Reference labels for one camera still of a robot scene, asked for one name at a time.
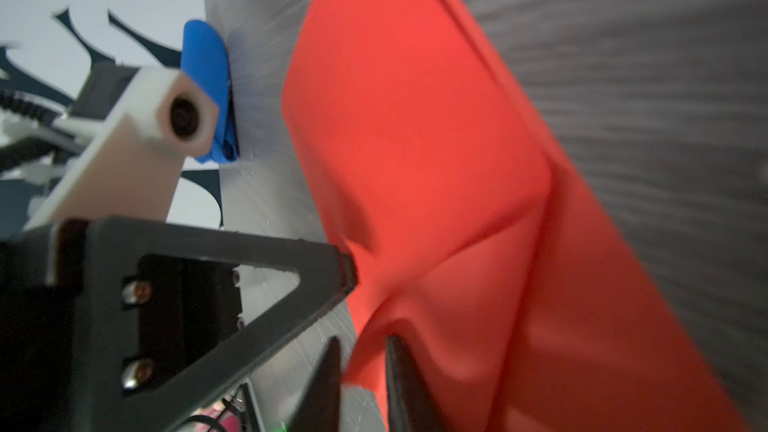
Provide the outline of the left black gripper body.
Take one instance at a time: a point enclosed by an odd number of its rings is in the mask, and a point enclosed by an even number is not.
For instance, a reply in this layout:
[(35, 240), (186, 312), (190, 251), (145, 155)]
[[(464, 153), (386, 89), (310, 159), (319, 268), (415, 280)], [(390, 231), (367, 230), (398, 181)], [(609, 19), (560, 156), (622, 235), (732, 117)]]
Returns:
[(1, 429), (48, 431), (66, 407), (78, 266), (57, 248), (1, 244)]

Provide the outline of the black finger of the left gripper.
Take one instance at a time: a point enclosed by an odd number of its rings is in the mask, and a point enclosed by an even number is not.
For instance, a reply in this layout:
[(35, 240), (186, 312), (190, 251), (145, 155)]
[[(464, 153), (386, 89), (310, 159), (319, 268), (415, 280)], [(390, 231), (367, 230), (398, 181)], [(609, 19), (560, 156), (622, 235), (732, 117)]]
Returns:
[[(74, 269), (73, 351), (56, 431), (173, 431), (351, 293), (324, 243), (111, 217), (59, 223)], [(240, 266), (297, 286), (249, 323)]]

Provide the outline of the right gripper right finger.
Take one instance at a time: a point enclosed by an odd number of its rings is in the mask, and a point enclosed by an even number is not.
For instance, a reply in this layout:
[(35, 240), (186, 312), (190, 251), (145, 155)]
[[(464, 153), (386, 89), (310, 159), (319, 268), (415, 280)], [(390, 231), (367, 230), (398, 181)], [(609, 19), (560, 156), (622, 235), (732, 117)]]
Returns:
[(387, 419), (392, 432), (444, 432), (442, 420), (416, 361), (404, 340), (390, 335), (385, 344)]

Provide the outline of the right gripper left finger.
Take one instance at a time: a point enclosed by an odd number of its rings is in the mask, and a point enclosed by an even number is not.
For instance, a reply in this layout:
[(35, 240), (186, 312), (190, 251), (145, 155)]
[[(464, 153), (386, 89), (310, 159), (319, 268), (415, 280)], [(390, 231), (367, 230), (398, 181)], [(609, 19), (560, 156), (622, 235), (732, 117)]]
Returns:
[(341, 408), (341, 343), (332, 337), (287, 426), (288, 432), (338, 432)]

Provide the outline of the red square paper sheet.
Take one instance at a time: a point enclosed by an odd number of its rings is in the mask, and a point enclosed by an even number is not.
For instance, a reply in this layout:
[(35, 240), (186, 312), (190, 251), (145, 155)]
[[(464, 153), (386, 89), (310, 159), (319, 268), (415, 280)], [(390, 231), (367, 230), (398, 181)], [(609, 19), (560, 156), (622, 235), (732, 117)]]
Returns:
[(312, 0), (282, 111), (351, 252), (346, 375), (402, 336), (456, 431), (747, 423), (461, 0)]

